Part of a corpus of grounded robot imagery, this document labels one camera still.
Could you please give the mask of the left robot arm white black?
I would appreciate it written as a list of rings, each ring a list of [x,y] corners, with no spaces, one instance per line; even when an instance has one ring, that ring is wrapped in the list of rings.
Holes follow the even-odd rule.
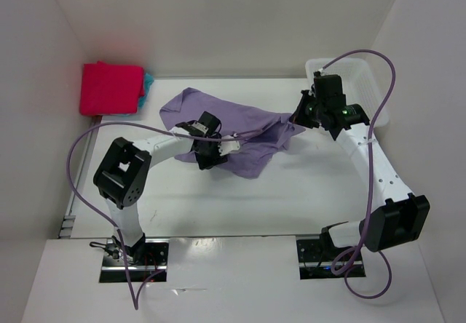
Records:
[[[93,183],[116,223],[113,239],[126,263],[137,264],[145,255],[146,236],[139,221],[137,202],[142,197],[149,170],[187,153],[194,155],[200,170],[227,162],[218,142],[220,128],[221,120],[205,111],[196,121],[176,124],[166,135],[135,142],[118,137],[112,142]]]

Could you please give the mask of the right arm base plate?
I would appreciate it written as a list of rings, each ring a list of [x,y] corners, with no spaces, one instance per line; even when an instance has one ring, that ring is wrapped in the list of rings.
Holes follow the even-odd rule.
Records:
[[[296,236],[296,251],[301,280],[338,279],[344,274],[335,275],[331,271],[334,258],[348,249],[336,248],[322,235]]]

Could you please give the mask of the lavender t shirt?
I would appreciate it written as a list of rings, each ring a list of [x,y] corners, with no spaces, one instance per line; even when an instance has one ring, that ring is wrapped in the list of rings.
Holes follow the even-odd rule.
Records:
[[[171,129],[178,123],[198,120],[205,111],[221,121],[222,136],[243,133],[252,137],[243,140],[240,151],[218,166],[241,178],[258,178],[272,157],[289,149],[291,138],[305,131],[290,122],[289,113],[221,100],[191,87],[163,105],[159,115],[165,127]]]

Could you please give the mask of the cyan t shirt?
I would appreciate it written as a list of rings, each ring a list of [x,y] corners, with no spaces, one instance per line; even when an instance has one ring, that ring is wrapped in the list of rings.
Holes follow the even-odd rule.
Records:
[[[154,77],[150,73],[145,72],[143,76],[143,87],[138,98],[138,110],[142,109],[144,106],[153,83]]]

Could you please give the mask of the magenta t shirt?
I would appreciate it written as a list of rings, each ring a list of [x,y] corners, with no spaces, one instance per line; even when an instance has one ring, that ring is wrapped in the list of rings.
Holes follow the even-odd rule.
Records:
[[[136,65],[85,63],[79,112],[83,116],[134,114],[145,95],[144,69]]]

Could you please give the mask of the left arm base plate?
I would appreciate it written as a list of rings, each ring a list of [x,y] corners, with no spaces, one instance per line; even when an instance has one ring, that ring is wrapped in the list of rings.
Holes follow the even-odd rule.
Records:
[[[103,250],[100,268],[100,283],[123,283],[127,281],[123,251],[113,239],[105,242],[90,242],[90,246]],[[165,282],[167,279],[168,239],[147,239],[134,255],[127,252],[127,264],[131,282]]]

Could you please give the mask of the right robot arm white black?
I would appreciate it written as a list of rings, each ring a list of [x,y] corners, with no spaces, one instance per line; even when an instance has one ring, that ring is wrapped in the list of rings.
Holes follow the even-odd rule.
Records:
[[[302,91],[291,121],[329,132],[372,193],[370,217],[323,229],[326,237],[320,240],[319,251],[324,258],[337,259],[344,248],[358,243],[377,252],[419,238],[430,203],[426,196],[415,195],[396,173],[369,132],[371,122],[363,108],[347,104],[340,76],[315,72],[313,84]]]

